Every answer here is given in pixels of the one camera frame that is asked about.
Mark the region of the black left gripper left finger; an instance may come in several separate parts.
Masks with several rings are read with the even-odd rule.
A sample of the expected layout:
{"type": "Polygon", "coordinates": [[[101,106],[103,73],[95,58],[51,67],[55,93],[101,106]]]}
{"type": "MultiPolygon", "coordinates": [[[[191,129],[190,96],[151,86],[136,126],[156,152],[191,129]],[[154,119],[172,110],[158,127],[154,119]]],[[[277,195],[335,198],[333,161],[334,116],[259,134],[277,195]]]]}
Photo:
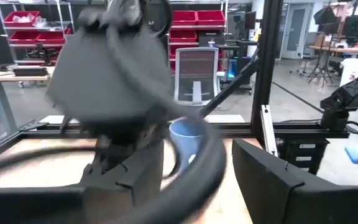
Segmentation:
{"type": "Polygon", "coordinates": [[[51,147],[0,160],[0,169],[53,154],[95,152],[114,159],[108,172],[85,169],[77,184],[0,188],[0,224],[126,224],[124,215],[160,192],[163,142],[136,151],[51,147]]]}

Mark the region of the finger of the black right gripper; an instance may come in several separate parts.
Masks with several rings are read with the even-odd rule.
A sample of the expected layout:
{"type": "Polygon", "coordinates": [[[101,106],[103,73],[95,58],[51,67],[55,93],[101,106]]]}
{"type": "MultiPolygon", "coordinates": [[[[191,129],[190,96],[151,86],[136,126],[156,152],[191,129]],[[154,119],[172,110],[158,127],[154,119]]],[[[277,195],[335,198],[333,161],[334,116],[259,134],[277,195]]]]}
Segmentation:
{"type": "Polygon", "coordinates": [[[101,136],[98,151],[84,169],[84,184],[92,187],[158,187],[159,125],[101,136]]]}

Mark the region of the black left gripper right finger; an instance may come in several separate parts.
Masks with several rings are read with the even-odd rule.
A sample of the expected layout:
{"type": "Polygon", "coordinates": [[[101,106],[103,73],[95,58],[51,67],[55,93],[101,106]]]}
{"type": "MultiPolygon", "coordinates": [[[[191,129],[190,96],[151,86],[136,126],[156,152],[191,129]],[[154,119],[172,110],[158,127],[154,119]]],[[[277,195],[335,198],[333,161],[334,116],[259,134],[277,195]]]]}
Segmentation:
{"type": "Polygon", "coordinates": [[[358,224],[358,186],[336,185],[234,139],[237,183],[253,224],[358,224]]]}

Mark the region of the black control box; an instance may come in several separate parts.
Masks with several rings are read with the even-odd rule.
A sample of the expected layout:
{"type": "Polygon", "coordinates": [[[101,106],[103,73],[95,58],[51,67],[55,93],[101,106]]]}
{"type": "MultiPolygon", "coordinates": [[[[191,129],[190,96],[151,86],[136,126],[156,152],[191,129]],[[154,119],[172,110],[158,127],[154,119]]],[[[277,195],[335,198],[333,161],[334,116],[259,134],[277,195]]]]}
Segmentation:
{"type": "Polygon", "coordinates": [[[316,175],[328,144],[326,139],[285,139],[277,149],[281,159],[316,175]]]}

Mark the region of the blue plastic cup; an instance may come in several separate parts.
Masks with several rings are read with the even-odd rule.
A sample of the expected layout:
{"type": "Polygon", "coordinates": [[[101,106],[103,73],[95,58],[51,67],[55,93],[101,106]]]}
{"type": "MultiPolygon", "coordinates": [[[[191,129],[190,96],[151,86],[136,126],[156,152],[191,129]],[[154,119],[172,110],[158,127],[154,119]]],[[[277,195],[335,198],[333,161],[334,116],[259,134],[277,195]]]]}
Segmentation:
{"type": "Polygon", "coordinates": [[[183,172],[194,159],[204,136],[204,127],[200,120],[180,118],[169,126],[170,137],[180,156],[179,170],[183,172]]]}

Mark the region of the white mesh office chair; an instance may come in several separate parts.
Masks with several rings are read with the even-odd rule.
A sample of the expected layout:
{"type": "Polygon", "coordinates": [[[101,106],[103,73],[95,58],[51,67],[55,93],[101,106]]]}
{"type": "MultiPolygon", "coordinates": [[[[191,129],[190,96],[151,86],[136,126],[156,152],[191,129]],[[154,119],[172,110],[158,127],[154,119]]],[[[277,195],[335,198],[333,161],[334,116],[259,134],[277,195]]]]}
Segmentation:
{"type": "Polygon", "coordinates": [[[175,101],[186,106],[207,105],[219,93],[219,49],[181,48],[175,56],[175,101]]]}

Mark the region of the metal shelf red bins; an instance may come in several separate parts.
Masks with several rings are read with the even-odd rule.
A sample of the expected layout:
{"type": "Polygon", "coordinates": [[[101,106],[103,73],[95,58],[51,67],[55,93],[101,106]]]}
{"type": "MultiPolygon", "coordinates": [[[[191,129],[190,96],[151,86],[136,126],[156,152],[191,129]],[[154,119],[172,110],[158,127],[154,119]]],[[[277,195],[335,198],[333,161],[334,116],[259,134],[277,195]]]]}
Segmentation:
{"type": "Polygon", "coordinates": [[[168,33],[168,64],[175,68],[176,51],[192,47],[217,47],[218,70],[223,71],[228,0],[170,0],[173,23],[168,33]]]}
{"type": "Polygon", "coordinates": [[[54,65],[75,31],[70,0],[0,0],[0,19],[18,65],[54,65]]]}

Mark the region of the white box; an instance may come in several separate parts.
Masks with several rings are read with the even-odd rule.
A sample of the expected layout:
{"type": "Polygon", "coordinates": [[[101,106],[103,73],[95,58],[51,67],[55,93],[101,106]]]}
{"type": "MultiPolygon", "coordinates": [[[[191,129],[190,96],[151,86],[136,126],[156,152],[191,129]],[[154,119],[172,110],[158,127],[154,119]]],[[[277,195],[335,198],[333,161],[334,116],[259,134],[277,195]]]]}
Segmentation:
{"type": "Polygon", "coordinates": [[[339,86],[343,86],[358,78],[358,58],[345,58],[341,62],[342,76],[339,86]]]}

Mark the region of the wooden far table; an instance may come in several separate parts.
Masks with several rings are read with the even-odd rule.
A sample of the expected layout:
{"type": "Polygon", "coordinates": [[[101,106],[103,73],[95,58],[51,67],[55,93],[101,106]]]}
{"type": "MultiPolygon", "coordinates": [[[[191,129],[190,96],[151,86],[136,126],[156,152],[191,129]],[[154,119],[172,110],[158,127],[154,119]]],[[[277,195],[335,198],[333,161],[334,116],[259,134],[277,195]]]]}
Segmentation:
{"type": "Polygon", "coordinates": [[[319,50],[323,55],[330,55],[330,53],[341,53],[352,55],[353,58],[356,58],[358,55],[358,48],[335,48],[335,47],[318,47],[314,45],[308,46],[309,49],[319,50]]]}

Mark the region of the grey door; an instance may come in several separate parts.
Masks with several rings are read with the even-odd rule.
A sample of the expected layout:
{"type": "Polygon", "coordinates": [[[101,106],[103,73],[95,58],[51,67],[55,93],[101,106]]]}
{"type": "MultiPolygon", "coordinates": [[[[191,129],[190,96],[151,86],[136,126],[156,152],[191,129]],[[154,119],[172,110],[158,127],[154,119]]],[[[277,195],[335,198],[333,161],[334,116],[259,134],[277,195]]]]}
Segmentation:
{"type": "Polygon", "coordinates": [[[297,59],[304,41],[312,3],[289,4],[283,33],[281,58],[297,59]]]}

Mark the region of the black softbox on tripod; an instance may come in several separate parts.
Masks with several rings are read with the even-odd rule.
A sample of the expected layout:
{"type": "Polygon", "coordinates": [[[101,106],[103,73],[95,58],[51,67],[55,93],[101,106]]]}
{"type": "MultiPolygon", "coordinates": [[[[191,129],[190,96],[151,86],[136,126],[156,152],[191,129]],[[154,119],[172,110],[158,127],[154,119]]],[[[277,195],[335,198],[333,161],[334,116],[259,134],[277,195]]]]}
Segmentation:
{"type": "Polygon", "coordinates": [[[318,51],[318,59],[314,69],[308,76],[308,83],[311,83],[318,78],[322,81],[322,86],[329,82],[333,84],[329,74],[329,54],[331,48],[333,28],[337,24],[337,17],[330,6],[320,9],[314,16],[316,25],[321,27],[321,33],[316,36],[314,47],[318,51]]]}

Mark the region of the silver aluminium bracket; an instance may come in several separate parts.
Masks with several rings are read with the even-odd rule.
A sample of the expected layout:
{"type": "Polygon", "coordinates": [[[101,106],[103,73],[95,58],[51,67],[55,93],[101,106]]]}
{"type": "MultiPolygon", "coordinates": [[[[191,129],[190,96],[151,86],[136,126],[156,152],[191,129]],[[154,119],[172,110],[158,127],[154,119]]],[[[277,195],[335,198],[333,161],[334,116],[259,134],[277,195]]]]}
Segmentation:
{"type": "Polygon", "coordinates": [[[273,156],[278,157],[276,138],[269,105],[262,105],[260,114],[264,134],[265,150],[273,156]]]}

